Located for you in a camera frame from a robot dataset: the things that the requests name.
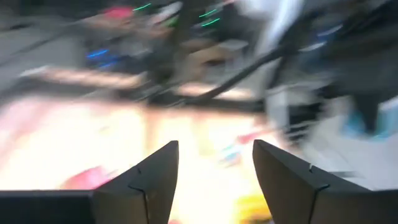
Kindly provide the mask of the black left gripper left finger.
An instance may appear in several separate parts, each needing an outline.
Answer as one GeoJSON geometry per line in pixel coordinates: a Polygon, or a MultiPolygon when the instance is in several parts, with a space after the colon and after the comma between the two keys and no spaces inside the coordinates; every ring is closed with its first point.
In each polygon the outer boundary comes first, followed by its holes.
{"type": "Polygon", "coordinates": [[[96,224],[168,224],[178,176],[178,141],[93,192],[96,224]]]}

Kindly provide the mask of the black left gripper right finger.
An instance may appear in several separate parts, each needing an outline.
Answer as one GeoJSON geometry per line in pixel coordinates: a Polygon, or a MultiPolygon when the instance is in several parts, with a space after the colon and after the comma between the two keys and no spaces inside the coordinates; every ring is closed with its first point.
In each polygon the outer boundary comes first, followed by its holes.
{"type": "Polygon", "coordinates": [[[275,224],[398,224],[398,189],[366,189],[263,140],[252,157],[275,224]]]}

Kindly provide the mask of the red plug charger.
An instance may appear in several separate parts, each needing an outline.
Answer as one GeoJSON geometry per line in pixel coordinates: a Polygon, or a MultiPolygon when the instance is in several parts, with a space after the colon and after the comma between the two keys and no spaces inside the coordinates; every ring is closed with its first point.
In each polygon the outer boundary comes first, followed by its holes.
{"type": "Polygon", "coordinates": [[[87,190],[95,189],[100,185],[109,182],[117,175],[116,170],[107,170],[104,167],[97,166],[84,170],[70,178],[60,185],[62,190],[87,190]]]}

